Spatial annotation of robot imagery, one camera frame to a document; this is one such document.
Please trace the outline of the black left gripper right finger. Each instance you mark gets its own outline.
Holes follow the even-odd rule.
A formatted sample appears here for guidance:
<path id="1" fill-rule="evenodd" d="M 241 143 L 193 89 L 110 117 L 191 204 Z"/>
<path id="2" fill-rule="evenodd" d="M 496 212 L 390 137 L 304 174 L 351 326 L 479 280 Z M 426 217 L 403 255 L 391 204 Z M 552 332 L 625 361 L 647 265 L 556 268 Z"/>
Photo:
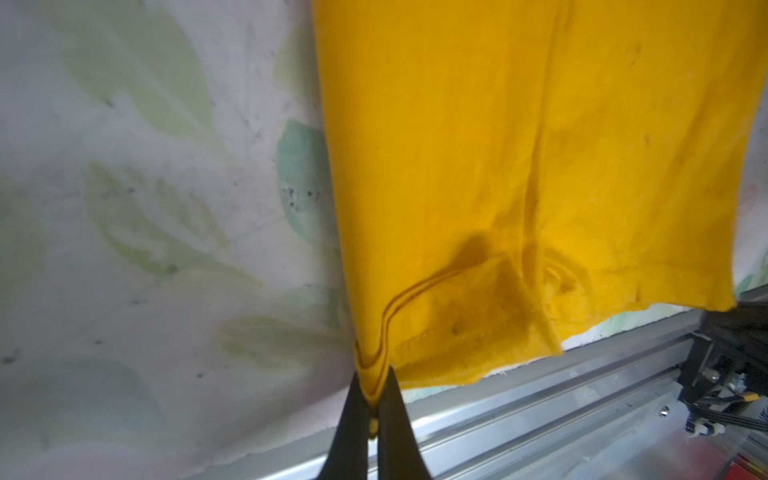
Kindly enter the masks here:
<path id="1" fill-rule="evenodd" d="M 430 480 L 392 367 L 378 403 L 378 478 Z"/>

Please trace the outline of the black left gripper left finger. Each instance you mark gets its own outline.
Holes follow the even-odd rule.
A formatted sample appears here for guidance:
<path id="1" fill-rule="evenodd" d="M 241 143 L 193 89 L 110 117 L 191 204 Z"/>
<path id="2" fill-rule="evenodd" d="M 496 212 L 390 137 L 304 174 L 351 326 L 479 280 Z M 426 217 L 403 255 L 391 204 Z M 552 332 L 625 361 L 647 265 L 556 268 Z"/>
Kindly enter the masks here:
<path id="1" fill-rule="evenodd" d="M 364 480 L 368 472 L 370 407 L 355 373 L 318 480 Z"/>

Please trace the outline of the yellow t shirt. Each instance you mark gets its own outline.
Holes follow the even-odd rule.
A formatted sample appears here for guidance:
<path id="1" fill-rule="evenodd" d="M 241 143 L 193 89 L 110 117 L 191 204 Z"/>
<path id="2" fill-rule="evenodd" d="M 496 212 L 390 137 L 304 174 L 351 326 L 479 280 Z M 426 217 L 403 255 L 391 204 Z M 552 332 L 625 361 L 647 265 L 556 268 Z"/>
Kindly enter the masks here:
<path id="1" fill-rule="evenodd" d="M 316 1 L 365 398 L 734 306 L 763 1 Z"/>

